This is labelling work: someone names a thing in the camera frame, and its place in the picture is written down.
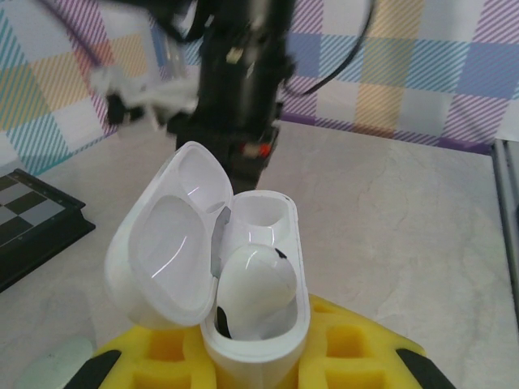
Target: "table surface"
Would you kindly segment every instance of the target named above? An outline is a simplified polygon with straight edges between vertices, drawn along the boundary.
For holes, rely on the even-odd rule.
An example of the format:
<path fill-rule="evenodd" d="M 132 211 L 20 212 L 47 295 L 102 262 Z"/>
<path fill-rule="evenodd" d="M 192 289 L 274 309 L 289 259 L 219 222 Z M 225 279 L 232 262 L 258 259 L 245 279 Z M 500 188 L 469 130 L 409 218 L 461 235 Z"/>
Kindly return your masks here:
<path fill-rule="evenodd" d="M 97 229 L 0 293 L 0 377 L 11 387 L 73 335 L 131 324 L 108 301 L 111 237 L 174 142 L 113 136 L 42 175 Z M 283 123 L 259 189 L 298 205 L 311 293 L 420 343 L 456 387 L 509 389 L 519 345 L 490 157 Z"/>

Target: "plaid backdrop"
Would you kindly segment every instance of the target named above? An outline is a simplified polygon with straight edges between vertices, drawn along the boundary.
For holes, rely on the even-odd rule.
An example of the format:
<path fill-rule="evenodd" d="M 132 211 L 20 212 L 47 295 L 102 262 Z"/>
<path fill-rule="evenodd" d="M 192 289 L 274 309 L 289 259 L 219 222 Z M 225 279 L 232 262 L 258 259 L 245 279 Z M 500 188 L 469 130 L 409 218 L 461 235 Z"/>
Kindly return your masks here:
<path fill-rule="evenodd" d="M 519 133 L 519 1 L 379 0 L 364 49 L 285 120 L 413 143 L 488 152 Z M 329 74 L 352 47 L 367 0 L 298 0 L 293 89 Z M 199 63 L 198 45 L 187 61 Z"/>
<path fill-rule="evenodd" d="M 139 83 L 161 80 L 148 14 L 84 0 L 54 0 L 104 64 Z M 0 173 L 39 174 L 114 132 L 91 64 L 33 0 L 0 0 Z"/>
<path fill-rule="evenodd" d="M 167 79 L 163 36 L 142 11 L 54 0 L 105 64 Z M 362 52 L 314 96 L 285 98 L 285 120 L 488 152 L 519 122 L 519 1 L 379 0 Z M 352 47 L 367 0 L 298 0 L 292 88 L 327 75 Z M 186 47 L 190 71 L 199 44 Z M 41 173 L 113 132 L 88 90 L 89 63 L 32 0 L 0 0 L 0 169 Z"/>

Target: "white earbuds case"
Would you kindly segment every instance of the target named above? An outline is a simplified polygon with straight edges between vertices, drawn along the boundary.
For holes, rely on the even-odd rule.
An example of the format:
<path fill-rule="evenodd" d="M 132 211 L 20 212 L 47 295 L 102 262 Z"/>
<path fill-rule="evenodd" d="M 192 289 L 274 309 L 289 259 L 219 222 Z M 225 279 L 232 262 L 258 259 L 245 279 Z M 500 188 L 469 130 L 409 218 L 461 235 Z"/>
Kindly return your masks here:
<path fill-rule="evenodd" d="M 281 250 L 297 276 L 286 325 L 271 338 L 237 341 L 215 326 L 218 277 L 237 248 Z M 245 387 L 277 385 L 299 359 L 310 325 L 294 202 L 277 192 L 234 196 L 214 156 L 189 142 L 166 161 L 115 233 L 105 261 L 109 295 L 135 324 L 200 325 L 212 359 Z"/>

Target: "light green object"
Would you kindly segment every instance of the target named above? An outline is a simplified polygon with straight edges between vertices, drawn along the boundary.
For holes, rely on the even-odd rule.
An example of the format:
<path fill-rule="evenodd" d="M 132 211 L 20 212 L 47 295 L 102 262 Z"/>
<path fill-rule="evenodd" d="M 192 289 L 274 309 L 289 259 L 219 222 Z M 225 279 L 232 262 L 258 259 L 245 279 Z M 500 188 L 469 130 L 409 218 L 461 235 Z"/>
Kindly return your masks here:
<path fill-rule="evenodd" d="M 63 389 L 92 357 L 92 342 L 74 336 L 35 360 L 15 383 L 15 389 Z"/>

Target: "charging case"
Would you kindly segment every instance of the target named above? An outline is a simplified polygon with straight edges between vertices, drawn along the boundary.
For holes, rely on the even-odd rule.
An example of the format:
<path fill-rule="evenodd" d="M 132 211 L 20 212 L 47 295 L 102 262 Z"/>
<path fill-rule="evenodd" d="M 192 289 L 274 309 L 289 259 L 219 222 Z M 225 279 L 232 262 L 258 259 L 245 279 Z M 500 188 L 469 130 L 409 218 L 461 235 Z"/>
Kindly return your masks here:
<path fill-rule="evenodd" d="M 265 340 L 237 341 L 217 331 L 215 300 L 225 260 L 248 243 L 285 253 L 298 286 L 280 313 L 284 328 Z M 234 196 L 224 169 L 198 143 L 180 148 L 130 210 L 109 246 L 105 277 L 115 305 L 135 324 L 200 325 L 209 355 L 238 380 L 261 366 L 262 386 L 275 383 L 304 349 L 311 310 L 294 202 L 265 190 Z"/>

